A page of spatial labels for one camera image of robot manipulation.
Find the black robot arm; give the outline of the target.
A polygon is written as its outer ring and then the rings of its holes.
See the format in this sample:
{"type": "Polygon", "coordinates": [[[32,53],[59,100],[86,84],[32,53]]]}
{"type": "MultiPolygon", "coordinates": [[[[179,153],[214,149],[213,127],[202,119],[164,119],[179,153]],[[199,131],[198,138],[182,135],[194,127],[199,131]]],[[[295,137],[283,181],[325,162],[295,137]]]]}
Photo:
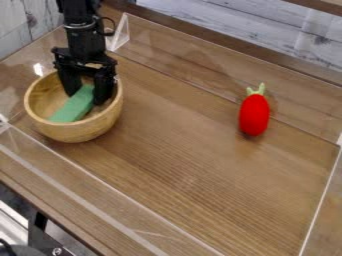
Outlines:
{"type": "Polygon", "coordinates": [[[106,54],[104,24],[98,13],[100,0],[56,0],[64,16],[68,46],[54,47],[54,66],[64,91],[74,96],[82,88],[82,77],[94,78],[94,104],[102,105],[115,91],[116,60],[106,54]]]}

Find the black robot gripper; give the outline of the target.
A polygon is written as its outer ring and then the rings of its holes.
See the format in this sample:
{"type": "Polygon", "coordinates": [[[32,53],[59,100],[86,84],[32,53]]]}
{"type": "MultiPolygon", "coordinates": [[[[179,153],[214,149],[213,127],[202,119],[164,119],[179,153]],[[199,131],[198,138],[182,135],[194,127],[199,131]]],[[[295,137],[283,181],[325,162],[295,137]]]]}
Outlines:
{"type": "Polygon", "coordinates": [[[102,105],[115,93],[116,60],[106,54],[106,37],[102,22],[82,22],[64,25],[67,46],[54,47],[55,69],[64,91],[72,96],[82,87],[82,75],[92,76],[95,82],[94,104],[102,105]]]}

